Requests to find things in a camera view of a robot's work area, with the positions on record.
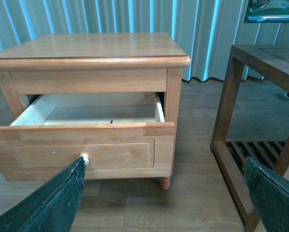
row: wooden side table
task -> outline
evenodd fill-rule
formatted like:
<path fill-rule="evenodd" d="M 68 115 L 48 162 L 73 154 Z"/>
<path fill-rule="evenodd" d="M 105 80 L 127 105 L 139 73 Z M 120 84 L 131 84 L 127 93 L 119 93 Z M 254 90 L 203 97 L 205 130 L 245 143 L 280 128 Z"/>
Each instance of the wooden side table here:
<path fill-rule="evenodd" d="M 88 153 L 87 179 L 162 177 L 168 189 L 189 63 L 165 33 L 52 34 L 1 51 L 15 118 L 0 127 L 2 173 L 47 180 Z M 28 107 L 29 94 L 43 96 Z"/>
<path fill-rule="evenodd" d="M 267 167 L 289 180 L 289 137 L 284 148 L 279 142 L 226 142 L 244 65 L 256 70 L 289 93 L 289 46 L 232 46 L 211 141 L 211 150 L 243 218 L 245 231 L 250 232 L 256 228 L 259 217 L 249 197 L 241 165 L 246 156 L 259 158 Z"/>

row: dark green object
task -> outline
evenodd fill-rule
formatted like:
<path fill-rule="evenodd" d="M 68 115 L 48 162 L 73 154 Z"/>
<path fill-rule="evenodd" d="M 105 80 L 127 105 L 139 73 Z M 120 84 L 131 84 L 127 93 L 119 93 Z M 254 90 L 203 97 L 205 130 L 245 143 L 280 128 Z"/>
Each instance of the dark green object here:
<path fill-rule="evenodd" d="M 243 166 L 251 200 L 268 232 L 289 232 L 289 181 L 251 157 Z"/>
<path fill-rule="evenodd" d="M 249 0 L 245 23 L 289 22 L 289 0 Z"/>
<path fill-rule="evenodd" d="M 68 232 L 82 198 L 82 157 L 0 216 L 0 232 Z"/>

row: wooden nightstand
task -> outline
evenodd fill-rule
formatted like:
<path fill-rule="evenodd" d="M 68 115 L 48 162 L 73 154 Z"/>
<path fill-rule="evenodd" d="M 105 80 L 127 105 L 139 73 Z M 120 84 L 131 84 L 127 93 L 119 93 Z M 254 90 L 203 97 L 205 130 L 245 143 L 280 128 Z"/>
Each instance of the wooden nightstand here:
<path fill-rule="evenodd" d="M 87 179 L 162 177 L 168 189 L 189 63 L 164 33 L 52 34 L 1 51 L 15 118 L 0 127 L 5 178 L 48 180 L 87 153 Z"/>

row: table top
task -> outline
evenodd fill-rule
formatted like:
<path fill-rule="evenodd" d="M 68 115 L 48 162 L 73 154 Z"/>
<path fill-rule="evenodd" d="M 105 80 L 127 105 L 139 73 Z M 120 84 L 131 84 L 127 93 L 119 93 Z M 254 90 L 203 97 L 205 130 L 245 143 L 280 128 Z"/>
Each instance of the table top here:
<path fill-rule="evenodd" d="M 0 59 L 168 56 L 186 53 L 166 33 L 49 34 L 0 52 Z"/>
<path fill-rule="evenodd" d="M 167 33 L 49 34 L 0 51 L 1 70 L 185 67 L 190 58 Z"/>
<path fill-rule="evenodd" d="M 231 54 L 289 92 L 289 45 L 233 45 Z"/>

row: metal object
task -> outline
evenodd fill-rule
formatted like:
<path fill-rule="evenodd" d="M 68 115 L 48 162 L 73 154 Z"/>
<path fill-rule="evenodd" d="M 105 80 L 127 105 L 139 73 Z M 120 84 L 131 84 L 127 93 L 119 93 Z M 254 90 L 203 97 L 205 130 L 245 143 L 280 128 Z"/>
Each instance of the metal object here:
<path fill-rule="evenodd" d="M 289 0 L 249 0 L 245 22 L 289 22 Z"/>

